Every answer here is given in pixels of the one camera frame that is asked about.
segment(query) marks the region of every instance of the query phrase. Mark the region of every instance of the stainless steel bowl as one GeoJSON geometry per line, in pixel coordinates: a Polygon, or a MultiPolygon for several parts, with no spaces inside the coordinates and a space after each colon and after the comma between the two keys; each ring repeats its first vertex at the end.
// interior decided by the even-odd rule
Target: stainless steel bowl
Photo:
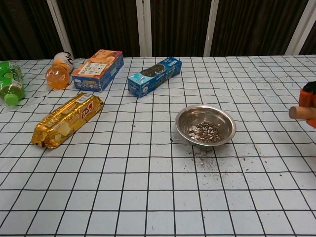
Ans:
{"type": "Polygon", "coordinates": [[[236,124],[232,117],[220,109],[207,105],[192,105],[182,109],[177,114],[176,127],[178,132],[192,145],[200,145],[204,148],[223,145],[229,142],[236,133],[236,124]],[[216,143],[205,143],[188,136],[192,126],[204,121],[219,124],[223,130],[224,139],[216,143]]]}

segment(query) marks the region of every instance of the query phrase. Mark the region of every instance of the green bottle cap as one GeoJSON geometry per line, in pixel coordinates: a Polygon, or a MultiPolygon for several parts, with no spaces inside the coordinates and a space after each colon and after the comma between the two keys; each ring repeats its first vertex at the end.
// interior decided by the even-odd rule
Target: green bottle cap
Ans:
{"type": "Polygon", "coordinates": [[[7,105],[16,105],[19,103],[19,98],[16,94],[6,94],[4,96],[4,101],[7,105]]]}

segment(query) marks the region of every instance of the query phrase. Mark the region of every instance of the oreo box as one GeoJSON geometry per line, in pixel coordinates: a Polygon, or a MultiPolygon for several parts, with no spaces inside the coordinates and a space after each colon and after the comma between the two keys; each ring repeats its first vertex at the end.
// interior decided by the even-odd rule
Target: oreo box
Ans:
{"type": "Polygon", "coordinates": [[[123,65],[122,52],[100,49],[73,72],[75,87],[102,92],[123,65]]]}
{"type": "Polygon", "coordinates": [[[181,71],[182,62],[169,57],[160,63],[136,73],[128,78],[128,91],[138,98],[155,90],[164,81],[181,71]]]}

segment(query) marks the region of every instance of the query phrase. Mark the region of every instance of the biscuit package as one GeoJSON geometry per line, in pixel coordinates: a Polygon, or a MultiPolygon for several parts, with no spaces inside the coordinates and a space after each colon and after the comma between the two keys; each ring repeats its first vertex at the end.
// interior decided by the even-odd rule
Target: biscuit package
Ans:
{"type": "Polygon", "coordinates": [[[73,72],[75,87],[102,92],[123,65],[122,52],[100,49],[73,72]]]}
{"type": "Polygon", "coordinates": [[[95,116],[102,106],[98,96],[79,93],[36,125],[31,143],[40,147],[58,147],[95,116]]]}
{"type": "Polygon", "coordinates": [[[136,73],[128,78],[128,91],[138,98],[155,90],[164,81],[181,71],[182,62],[169,57],[160,63],[136,73]]]}

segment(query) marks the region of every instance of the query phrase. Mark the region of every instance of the wooden handle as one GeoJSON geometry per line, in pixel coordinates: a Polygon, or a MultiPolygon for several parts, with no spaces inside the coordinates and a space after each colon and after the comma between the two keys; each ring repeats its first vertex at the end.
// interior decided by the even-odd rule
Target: wooden handle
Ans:
{"type": "Polygon", "coordinates": [[[291,119],[316,119],[316,108],[291,107],[288,115],[291,119]]]}

